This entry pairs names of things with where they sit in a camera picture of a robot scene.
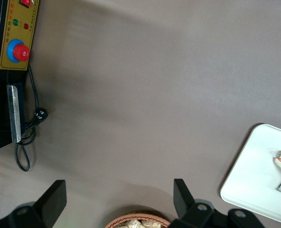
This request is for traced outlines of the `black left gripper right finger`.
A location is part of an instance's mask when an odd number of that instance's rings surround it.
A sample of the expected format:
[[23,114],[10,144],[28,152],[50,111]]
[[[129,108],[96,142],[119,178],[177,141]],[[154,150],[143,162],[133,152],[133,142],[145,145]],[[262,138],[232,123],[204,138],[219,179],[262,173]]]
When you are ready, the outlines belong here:
[[211,202],[195,200],[183,179],[174,179],[174,207],[178,218],[171,228],[262,228],[264,225],[250,211],[231,209],[220,213]]

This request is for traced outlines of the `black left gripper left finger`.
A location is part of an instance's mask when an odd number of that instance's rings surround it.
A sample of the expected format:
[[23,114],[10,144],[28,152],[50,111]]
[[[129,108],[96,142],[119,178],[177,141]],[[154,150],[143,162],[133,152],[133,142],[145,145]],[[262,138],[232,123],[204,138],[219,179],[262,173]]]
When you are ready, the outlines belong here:
[[56,180],[35,202],[17,206],[0,219],[0,228],[52,228],[67,205],[65,180]]

